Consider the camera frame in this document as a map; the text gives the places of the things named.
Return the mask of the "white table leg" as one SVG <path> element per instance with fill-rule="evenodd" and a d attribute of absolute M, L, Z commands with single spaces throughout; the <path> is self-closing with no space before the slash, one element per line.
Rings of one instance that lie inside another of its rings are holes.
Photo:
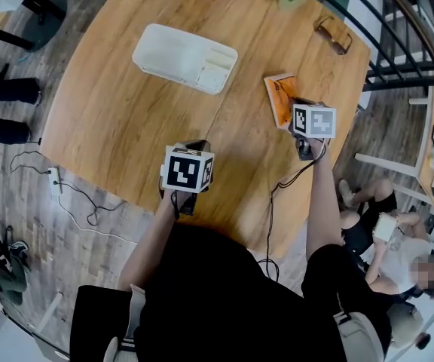
<path fill-rule="evenodd" d="M 55 295 L 55 297 L 54 297 L 53 301 L 51 302 L 51 304 L 49 305 L 49 307 L 47 308 L 47 311 L 44 313 L 43 318 L 41 319 L 40 323 L 35 328 L 33 333 L 42 334 L 42 331 L 47 326 L 49 320 L 52 318 L 55 310 L 60 305 L 62 299 L 63 299 L 63 294 L 61 292 L 58 292 Z"/>

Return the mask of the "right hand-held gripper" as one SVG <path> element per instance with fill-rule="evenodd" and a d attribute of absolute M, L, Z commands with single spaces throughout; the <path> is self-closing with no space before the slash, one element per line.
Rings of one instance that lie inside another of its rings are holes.
<path fill-rule="evenodd" d="M 295 139 L 298 156 L 301 161 L 312 161 L 315 157 L 309 141 L 335 138 L 336 109 L 298 97 L 292 100 L 290 110 L 288 131 Z"/>

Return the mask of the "orange packet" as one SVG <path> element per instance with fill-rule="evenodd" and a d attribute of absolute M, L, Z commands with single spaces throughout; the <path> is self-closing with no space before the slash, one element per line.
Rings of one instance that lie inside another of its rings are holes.
<path fill-rule="evenodd" d="M 296 78 L 291 73 L 264 77 L 270 107 L 277 128 L 286 130 L 292 120 L 291 100 L 298 96 Z"/>

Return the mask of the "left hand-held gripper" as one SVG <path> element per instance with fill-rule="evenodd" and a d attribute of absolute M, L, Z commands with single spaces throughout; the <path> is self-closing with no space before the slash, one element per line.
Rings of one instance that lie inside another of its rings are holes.
<path fill-rule="evenodd" d="M 207 192 L 213 181 L 215 154 L 207 140 L 192 140 L 166 147 L 164 163 L 160 167 L 159 192 L 167 189 L 189 192 L 191 197 L 176 210 L 176 215 L 192 216 L 197 196 Z"/>

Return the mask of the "person's right forearm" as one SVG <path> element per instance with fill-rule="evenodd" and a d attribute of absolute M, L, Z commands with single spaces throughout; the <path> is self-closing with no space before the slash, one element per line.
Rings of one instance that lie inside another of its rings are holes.
<path fill-rule="evenodd" d="M 310 209 L 307 220 L 306 257 L 328 244 L 342 245 L 341 218 L 335 191 L 328 140 L 309 139 L 314 158 Z"/>

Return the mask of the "person's left forearm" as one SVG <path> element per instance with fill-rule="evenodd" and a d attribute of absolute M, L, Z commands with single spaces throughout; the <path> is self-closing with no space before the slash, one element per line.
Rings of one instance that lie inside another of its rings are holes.
<path fill-rule="evenodd" d="M 121 271 L 117 285 L 119 290 L 130 291 L 132 285 L 145 290 L 160 264 L 170 232 L 177 220 L 176 210 L 180 210 L 190 197 L 189 192 L 171 189 L 164 192 L 153 220 Z"/>

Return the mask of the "wooden desk with black legs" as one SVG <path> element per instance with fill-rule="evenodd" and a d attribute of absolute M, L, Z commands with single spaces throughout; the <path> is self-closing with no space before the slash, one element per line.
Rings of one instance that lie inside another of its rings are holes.
<path fill-rule="evenodd" d="M 0 41 L 22 48 L 30 53 L 43 48 L 59 31 L 66 18 L 66 0 L 23 0 L 23 6 L 32 12 L 21 36 L 2 29 L 10 14 L 0 13 Z"/>

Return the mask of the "brown glasses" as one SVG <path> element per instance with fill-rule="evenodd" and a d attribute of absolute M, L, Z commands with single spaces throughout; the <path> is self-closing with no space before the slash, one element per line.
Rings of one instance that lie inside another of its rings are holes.
<path fill-rule="evenodd" d="M 323 15 L 314 22 L 313 30 L 329 44 L 337 55 L 344 56 L 353 44 L 353 36 L 347 30 L 341 32 L 336 27 L 337 24 L 335 17 Z"/>

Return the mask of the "white power strip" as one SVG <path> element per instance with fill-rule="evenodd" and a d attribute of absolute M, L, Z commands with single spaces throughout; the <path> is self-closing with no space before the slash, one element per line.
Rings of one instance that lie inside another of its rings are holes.
<path fill-rule="evenodd" d="M 60 174 L 57 167 L 50 167 L 47 171 L 52 196 L 59 198 L 62 195 Z"/>

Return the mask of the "person's black clothing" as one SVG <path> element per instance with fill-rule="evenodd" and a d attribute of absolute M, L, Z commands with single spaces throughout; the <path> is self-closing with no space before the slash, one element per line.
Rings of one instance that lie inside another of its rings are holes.
<path fill-rule="evenodd" d="M 266 277 L 241 244 L 177 224 L 128 327 L 131 293 L 78 289 L 70 362 L 103 362 L 129 336 L 138 362 L 349 362 L 339 331 L 362 314 L 387 352 L 390 320 L 347 250 L 328 244 L 307 262 L 301 293 Z"/>

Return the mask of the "white plastic tray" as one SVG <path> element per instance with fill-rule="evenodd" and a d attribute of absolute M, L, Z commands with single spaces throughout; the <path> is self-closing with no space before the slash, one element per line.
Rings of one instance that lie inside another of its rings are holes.
<path fill-rule="evenodd" d="M 150 75 L 219 94 L 237 62 L 235 49 L 172 27 L 146 26 L 133 52 L 133 62 Z"/>

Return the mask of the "white box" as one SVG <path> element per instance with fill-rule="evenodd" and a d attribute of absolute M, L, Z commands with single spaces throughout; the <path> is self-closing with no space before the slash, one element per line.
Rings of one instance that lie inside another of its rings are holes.
<path fill-rule="evenodd" d="M 397 220 L 388 213 L 381 213 L 373 229 L 374 238 L 388 242 L 397 226 Z"/>

